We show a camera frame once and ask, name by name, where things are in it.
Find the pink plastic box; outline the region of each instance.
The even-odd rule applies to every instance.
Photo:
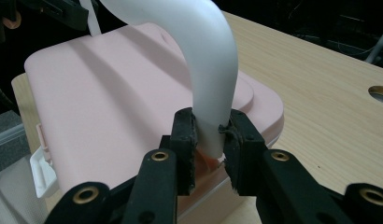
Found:
[[[26,61],[25,70],[42,122],[45,158],[63,192],[86,181],[114,188],[136,175],[145,153],[171,133],[175,112],[192,106],[177,43],[150,23],[42,49]],[[249,116],[267,146],[279,138],[280,98],[242,72],[233,108]],[[223,167],[202,157],[196,163],[196,190],[179,197],[178,220],[218,222],[242,198],[233,193]]]

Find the light wood tabletop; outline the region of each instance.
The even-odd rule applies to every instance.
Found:
[[[285,127],[274,148],[288,150],[323,186],[383,188],[383,103],[368,90],[383,86],[383,69],[224,13],[238,46],[239,69],[276,91]],[[39,122],[26,75],[13,82],[30,148]],[[259,223],[247,199],[222,223]]]

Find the brass grommet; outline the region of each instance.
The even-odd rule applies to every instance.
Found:
[[[278,151],[271,153],[271,157],[273,157],[273,159],[276,161],[288,161],[290,159],[286,153]]]
[[[89,186],[80,189],[73,196],[73,202],[78,204],[89,203],[94,200],[99,194],[99,190],[97,187]]]
[[[168,157],[169,157],[168,153],[163,151],[158,151],[154,153],[153,155],[151,155],[151,158],[154,161],[165,161],[166,159],[168,159]]]
[[[383,193],[375,189],[360,189],[360,194],[369,203],[383,206]]]

